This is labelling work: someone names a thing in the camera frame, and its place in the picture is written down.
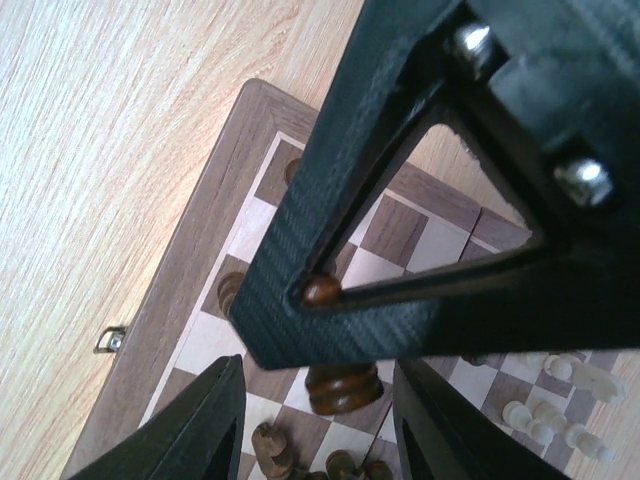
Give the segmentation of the dark chess piece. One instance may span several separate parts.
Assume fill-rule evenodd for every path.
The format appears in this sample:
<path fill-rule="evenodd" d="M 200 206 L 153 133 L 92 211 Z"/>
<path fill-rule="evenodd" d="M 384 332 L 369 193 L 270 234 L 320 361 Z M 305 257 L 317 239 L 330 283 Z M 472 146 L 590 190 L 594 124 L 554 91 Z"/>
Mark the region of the dark chess piece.
<path fill-rule="evenodd" d="M 219 308 L 225 318 L 230 318 L 231 305 L 244 281 L 245 274 L 233 271 L 226 274 L 219 282 L 217 298 Z"/>
<path fill-rule="evenodd" d="M 287 186 L 289 186 L 296 174 L 300 165 L 300 158 L 295 158 L 291 160 L 285 167 L 284 170 L 284 181 Z"/>

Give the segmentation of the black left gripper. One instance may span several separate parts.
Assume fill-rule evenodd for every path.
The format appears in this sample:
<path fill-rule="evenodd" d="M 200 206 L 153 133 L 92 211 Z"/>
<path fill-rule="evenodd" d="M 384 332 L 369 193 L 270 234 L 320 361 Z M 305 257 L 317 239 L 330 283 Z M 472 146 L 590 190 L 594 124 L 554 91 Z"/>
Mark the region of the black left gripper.
<path fill-rule="evenodd" d="M 430 3 L 442 101 L 532 232 L 431 289 L 638 286 L 638 21 L 634 1 Z"/>

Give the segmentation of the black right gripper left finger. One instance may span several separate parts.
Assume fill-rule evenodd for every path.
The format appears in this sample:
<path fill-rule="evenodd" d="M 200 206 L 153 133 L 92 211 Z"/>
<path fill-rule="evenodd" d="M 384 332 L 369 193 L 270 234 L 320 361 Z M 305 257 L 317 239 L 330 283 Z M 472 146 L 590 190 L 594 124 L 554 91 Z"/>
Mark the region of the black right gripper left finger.
<path fill-rule="evenodd" d="M 118 378 L 99 394 L 65 479 L 235 479 L 246 389 L 242 358 L 222 356 L 147 421 L 146 381 Z"/>

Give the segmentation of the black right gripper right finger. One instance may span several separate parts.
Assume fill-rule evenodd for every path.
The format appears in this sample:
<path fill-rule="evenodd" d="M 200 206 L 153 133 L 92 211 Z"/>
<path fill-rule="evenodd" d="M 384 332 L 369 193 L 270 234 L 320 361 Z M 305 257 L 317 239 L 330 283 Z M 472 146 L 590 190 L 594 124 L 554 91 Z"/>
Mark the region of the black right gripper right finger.
<path fill-rule="evenodd" d="M 421 359 L 395 363 L 393 415 L 405 479 L 564 479 Z"/>

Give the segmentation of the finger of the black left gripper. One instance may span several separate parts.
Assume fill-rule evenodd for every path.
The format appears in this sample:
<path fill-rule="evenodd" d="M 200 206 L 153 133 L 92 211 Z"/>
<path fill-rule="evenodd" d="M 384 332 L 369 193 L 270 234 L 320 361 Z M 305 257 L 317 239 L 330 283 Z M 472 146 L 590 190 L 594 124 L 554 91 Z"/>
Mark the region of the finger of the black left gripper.
<path fill-rule="evenodd" d="M 231 321 L 264 369 L 303 364 L 299 276 L 319 271 L 427 129 L 457 1 L 368 1 L 300 166 L 250 264 Z"/>
<path fill-rule="evenodd" d="M 305 365 L 639 345 L 639 249 L 577 245 L 332 288 L 299 276 Z"/>

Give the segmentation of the dark pawn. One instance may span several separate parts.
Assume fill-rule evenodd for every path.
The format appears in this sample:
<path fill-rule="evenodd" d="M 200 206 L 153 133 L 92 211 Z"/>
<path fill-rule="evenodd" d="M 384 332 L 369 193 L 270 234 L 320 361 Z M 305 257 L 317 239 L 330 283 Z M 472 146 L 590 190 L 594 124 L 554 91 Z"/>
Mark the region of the dark pawn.
<path fill-rule="evenodd" d="M 330 305 L 342 295 L 340 282 L 316 275 L 303 291 L 311 306 Z M 374 363 L 347 366 L 312 366 L 305 378 L 311 410 L 321 416 L 344 415 L 364 408 L 382 397 L 383 384 Z"/>

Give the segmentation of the wooden chess board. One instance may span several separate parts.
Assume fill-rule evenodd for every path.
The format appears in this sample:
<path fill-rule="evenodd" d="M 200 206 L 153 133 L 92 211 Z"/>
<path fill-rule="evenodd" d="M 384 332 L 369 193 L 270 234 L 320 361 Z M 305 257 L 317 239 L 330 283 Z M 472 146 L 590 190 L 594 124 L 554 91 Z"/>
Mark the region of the wooden chess board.
<path fill-rule="evenodd" d="M 286 165 L 300 158 L 316 117 L 309 106 L 254 80 L 245 84 L 178 223 L 134 320 L 112 327 L 101 343 L 123 363 L 120 381 L 146 381 L 143 421 L 175 398 L 221 356 L 243 357 L 246 433 L 265 421 L 294 438 L 314 430 L 322 439 L 339 423 L 388 444 L 399 465 L 391 398 L 358 412 L 320 417 L 311 411 L 302 369 L 261 370 L 222 314 L 220 280 L 251 262 L 285 191 Z M 483 206 L 422 169 L 406 164 L 338 254 L 334 275 L 346 287 L 477 259 L 520 246 L 527 232 L 505 204 Z M 627 386 L 619 404 L 597 403 L 585 426 L 613 450 L 596 462 L 566 445 L 543 452 L 522 443 L 576 479 L 635 479 L 639 475 L 639 358 L 631 352 L 590 352 L 590 362 Z M 430 365 L 495 424 L 511 400 L 529 397 L 534 381 L 514 355 L 473 366 L 458 358 Z"/>

